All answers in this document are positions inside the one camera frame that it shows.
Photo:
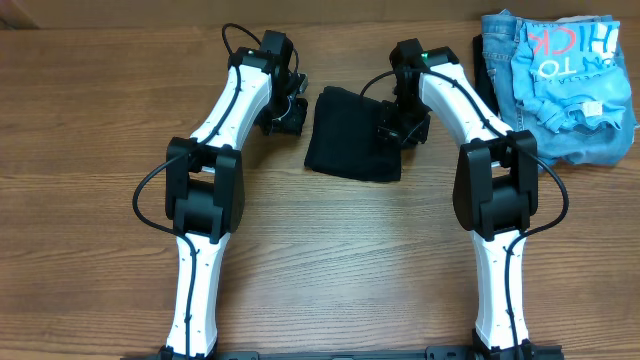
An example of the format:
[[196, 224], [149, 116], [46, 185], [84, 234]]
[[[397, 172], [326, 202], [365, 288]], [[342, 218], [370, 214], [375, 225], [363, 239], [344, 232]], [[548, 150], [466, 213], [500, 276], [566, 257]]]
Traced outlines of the black t-shirt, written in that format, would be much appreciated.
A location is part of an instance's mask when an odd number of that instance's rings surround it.
[[400, 147], [377, 136], [377, 121], [382, 110], [379, 101], [362, 99], [341, 87], [325, 87], [316, 101], [304, 166], [352, 180], [400, 180]]

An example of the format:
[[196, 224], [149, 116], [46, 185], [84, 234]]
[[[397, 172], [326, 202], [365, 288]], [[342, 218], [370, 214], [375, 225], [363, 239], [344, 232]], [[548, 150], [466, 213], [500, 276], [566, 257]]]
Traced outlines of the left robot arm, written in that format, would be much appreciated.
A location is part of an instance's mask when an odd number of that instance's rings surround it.
[[228, 59], [228, 78], [206, 120], [167, 147], [165, 214], [179, 254], [174, 319], [161, 359], [212, 359], [222, 258], [240, 224], [245, 189], [241, 149], [253, 127], [298, 136], [308, 77], [291, 67], [298, 54], [283, 33], [268, 30], [256, 49]]

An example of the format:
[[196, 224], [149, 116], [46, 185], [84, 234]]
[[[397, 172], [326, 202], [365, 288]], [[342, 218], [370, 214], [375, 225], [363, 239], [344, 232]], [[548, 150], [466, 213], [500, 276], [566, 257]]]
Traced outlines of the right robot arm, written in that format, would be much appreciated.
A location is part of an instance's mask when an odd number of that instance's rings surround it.
[[538, 207], [536, 143], [483, 103], [448, 47], [418, 39], [389, 55], [396, 99], [384, 105], [382, 139], [411, 148], [426, 141], [436, 115], [459, 147], [452, 202], [475, 253], [478, 311], [469, 345], [431, 346], [428, 359], [533, 359], [524, 309], [525, 232]]

